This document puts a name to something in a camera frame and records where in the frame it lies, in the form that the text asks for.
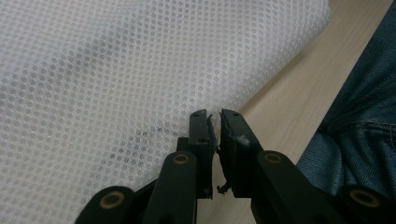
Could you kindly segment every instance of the screw hole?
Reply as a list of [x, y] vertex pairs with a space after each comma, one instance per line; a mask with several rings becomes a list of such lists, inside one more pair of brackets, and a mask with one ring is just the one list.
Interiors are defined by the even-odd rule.
[[375, 208], [381, 204], [381, 202], [373, 194], [363, 189], [353, 189], [349, 192], [349, 196], [356, 203], [359, 203], [366, 207]]
[[282, 161], [282, 158], [275, 153], [265, 154], [264, 158], [271, 163], [280, 163]]
[[100, 206], [104, 209], [111, 209], [118, 207], [124, 201], [124, 194], [119, 191], [113, 191], [103, 196], [101, 201], [99, 202]]
[[184, 164], [189, 161], [189, 157], [184, 154], [178, 154], [174, 157], [174, 163], [176, 164]]

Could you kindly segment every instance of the black robotic claw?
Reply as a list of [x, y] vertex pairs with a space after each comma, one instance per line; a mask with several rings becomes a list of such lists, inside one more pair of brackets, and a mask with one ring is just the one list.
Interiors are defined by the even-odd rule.
[[166, 157], [158, 179], [137, 192], [103, 189], [76, 223], [195, 223], [197, 199], [212, 198], [217, 151], [226, 183], [217, 187], [250, 198], [257, 223], [394, 223], [395, 203], [371, 189], [345, 186], [334, 197], [313, 187], [285, 155], [264, 151], [243, 116], [223, 109], [218, 147], [211, 117], [190, 116], [189, 137]]

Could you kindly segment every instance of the person's leg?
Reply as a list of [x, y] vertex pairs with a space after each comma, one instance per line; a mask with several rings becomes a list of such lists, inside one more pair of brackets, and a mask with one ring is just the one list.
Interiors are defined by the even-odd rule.
[[297, 166], [335, 194], [359, 184], [396, 200], [396, 9], [375, 31]]

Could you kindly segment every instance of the wooden table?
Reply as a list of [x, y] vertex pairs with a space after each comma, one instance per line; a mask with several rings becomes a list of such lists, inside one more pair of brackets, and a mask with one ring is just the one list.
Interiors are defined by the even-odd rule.
[[[240, 111], [264, 149], [297, 162], [392, 0], [331, 0], [325, 31]], [[215, 156], [213, 184], [225, 183]], [[249, 199], [199, 200], [197, 223], [256, 223]]]

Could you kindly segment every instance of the white mesh fabric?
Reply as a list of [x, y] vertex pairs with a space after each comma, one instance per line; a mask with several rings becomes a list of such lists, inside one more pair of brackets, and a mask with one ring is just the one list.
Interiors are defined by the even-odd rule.
[[0, 223], [140, 189], [191, 112], [240, 108], [328, 19], [327, 0], [0, 1]]

